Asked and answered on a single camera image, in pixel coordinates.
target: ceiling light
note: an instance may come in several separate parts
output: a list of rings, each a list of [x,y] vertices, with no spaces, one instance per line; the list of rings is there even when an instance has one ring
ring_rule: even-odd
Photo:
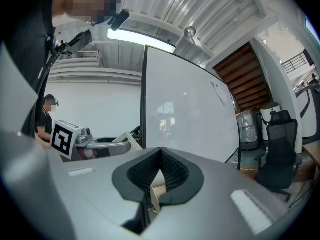
[[[113,31],[111,28],[109,28],[107,36],[109,39],[131,42],[143,46],[151,46],[171,54],[176,50],[176,47],[171,43],[161,41],[152,36],[128,30]]]

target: man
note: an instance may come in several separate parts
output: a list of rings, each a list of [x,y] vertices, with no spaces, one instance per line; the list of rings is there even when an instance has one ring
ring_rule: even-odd
[[[0,35],[15,65],[37,92],[35,116],[30,113],[22,128],[26,135],[33,135],[35,124],[42,117],[43,97],[48,78],[44,69],[53,47],[55,28],[52,18],[68,16],[100,24],[116,15],[121,0],[12,0],[18,3],[17,11],[4,10],[6,20]]]
[[[319,80],[317,78],[317,75],[316,73],[312,73],[312,80],[309,82],[309,85],[316,85],[316,84],[319,84]]]
[[[59,105],[59,103],[53,95],[48,94],[45,96],[42,108],[42,118],[35,123],[36,133],[46,143],[50,142],[52,133],[52,118],[49,115],[49,112],[55,110],[57,105]]]

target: ceiling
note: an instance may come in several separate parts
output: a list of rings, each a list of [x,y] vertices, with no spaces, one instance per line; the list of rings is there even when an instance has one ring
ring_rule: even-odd
[[[261,21],[266,15],[259,0],[122,0],[130,18],[121,29],[133,30],[177,44],[184,29],[193,26],[196,36],[183,37],[176,55],[206,68],[210,60]],[[105,68],[142,72],[144,47],[107,37],[107,24],[91,27],[61,16],[53,20],[56,36],[65,42],[88,29],[93,42],[84,51],[99,51]]]

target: table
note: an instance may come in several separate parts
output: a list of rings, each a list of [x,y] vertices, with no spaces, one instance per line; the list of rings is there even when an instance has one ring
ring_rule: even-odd
[[[320,168],[320,140],[303,145],[302,147],[310,155],[315,165]]]

